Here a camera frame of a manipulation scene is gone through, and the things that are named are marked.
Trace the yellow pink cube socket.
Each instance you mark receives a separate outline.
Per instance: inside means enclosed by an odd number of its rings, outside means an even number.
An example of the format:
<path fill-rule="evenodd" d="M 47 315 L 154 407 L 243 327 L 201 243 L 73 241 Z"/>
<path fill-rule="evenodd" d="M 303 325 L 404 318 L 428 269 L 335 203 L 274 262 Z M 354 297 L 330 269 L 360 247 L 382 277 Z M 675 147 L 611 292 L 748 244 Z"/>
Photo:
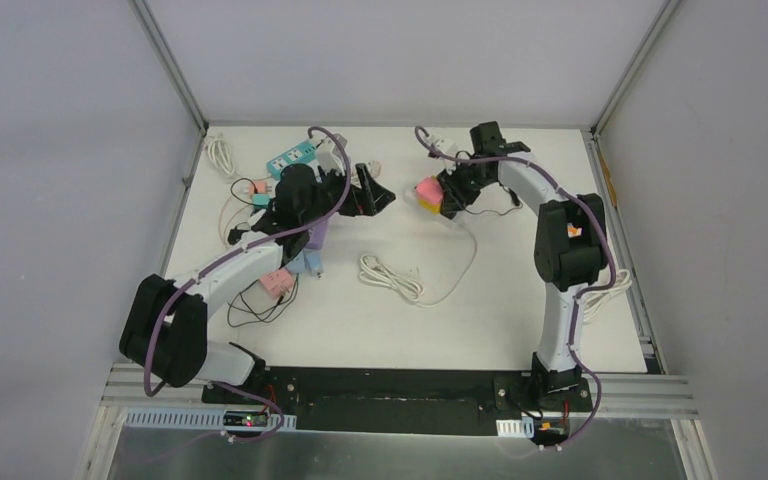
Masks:
<path fill-rule="evenodd" d="M 444 192 L 436 177 L 430 176 L 421 180 L 415 186 L 414 192 L 420 207 L 432 214 L 440 214 Z"/>

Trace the purple power strip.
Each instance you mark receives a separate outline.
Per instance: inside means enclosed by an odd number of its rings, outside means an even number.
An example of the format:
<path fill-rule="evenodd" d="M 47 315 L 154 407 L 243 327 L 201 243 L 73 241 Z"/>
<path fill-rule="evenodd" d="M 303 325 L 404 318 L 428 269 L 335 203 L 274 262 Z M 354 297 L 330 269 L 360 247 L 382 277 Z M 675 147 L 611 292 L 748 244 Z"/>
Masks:
<path fill-rule="evenodd" d="M 329 221 L 325 220 L 310 230 L 310 238 L 305 246 L 307 250 L 319 251 L 324 247 L 327 232 L 329 228 Z"/>

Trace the teal plug adapter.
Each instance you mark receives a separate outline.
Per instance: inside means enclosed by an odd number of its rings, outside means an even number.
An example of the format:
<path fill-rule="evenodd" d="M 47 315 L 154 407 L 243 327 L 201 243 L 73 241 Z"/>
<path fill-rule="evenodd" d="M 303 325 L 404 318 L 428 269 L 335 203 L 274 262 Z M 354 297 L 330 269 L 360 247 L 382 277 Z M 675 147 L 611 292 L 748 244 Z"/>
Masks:
<path fill-rule="evenodd" d="M 270 196 L 265 193 L 255 193 L 251 196 L 252 205 L 258 208 L 266 208 L 270 200 Z"/>

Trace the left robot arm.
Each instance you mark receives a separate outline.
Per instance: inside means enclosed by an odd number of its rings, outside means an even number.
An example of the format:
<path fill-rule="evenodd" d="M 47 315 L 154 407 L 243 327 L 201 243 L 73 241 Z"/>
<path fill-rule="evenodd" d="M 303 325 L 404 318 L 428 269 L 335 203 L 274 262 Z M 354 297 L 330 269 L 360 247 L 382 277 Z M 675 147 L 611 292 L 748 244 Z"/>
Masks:
<path fill-rule="evenodd" d="M 284 168 L 269 204 L 231 250 L 198 271 L 174 279 L 152 274 L 140 282 L 119 352 L 143 367 L 146 382 L 157 377 L 174 388 L 194 379 L 226 383 L 239 403 L 257 402 L 265 378 L 254 370 L 256 355 L 209 340 L 208 321 L 239 292 L 296 258 L 316 225 L 335 214 L 375 216 L 395 201 L 366 164 L 356 164 L 355 171 L 357 184 L 306 164 Z"/>

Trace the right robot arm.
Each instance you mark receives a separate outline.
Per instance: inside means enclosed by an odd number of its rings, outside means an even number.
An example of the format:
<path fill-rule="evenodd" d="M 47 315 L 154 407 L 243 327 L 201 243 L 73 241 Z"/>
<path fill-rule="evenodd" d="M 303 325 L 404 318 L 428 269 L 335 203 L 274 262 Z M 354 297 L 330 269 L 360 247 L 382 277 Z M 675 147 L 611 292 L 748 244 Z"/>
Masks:
<path fill-rule="evenodd" d="M 582 388 L 579 339 L 585 295 L 602 290 L 603 270 L 609 270 L 611 281 L 617 277 L 604 202 L 595 193 L 567 191 L 525 143 L 507 141 L 497 122 L 478 124 L 469 134 L 473 153 L 467 159 L 448 154 L 437 141 L 429 145 L 430 155 L 450 163 L 436 177 L 443 192 L 440 213 L 455 218 L 485 187 L 497 184 L 536 215 L 533 258 L 546 287 L 543 329 L 528 378 L 506 388 L 504 400 L 522 411 L 550 410 Z"/>

